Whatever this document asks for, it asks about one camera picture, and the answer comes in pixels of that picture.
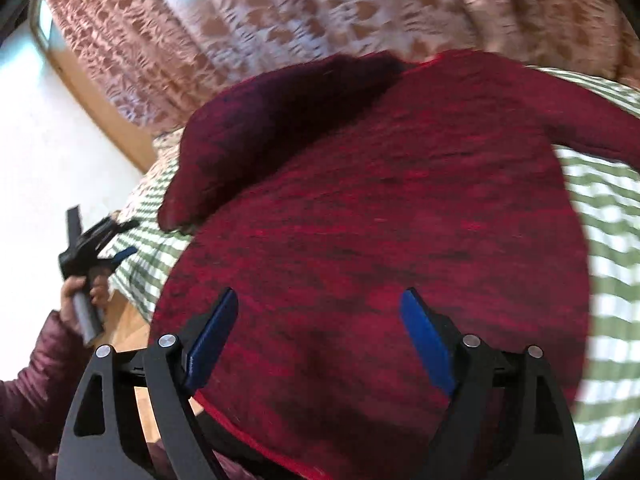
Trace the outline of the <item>person's left hand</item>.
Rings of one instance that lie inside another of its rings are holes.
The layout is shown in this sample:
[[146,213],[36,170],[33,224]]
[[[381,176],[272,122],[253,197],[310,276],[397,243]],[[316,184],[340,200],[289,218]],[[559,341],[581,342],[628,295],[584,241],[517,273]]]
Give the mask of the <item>person's left hand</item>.
[[[66,278],[61,289],[60,319],[67,328],[79,336],[82,335],[82,330],[75,312],[73,298],[78,292],[84,290],[86,281],[85,276],[70,276]],[[111,297],[108,275],[100,273],[93,279],[89,296],[93,307],[99,311],[106,309]]]

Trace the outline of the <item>maroon jacket left forearm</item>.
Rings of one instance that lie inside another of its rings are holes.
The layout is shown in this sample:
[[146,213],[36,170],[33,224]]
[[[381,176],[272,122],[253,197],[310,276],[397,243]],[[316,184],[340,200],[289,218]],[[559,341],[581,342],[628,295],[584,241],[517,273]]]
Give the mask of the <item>maroon jacket left forearm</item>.
[[53,479],[70,404],[91,351],[58,311],[44,322],[29,364],[1,384],[1,477]]

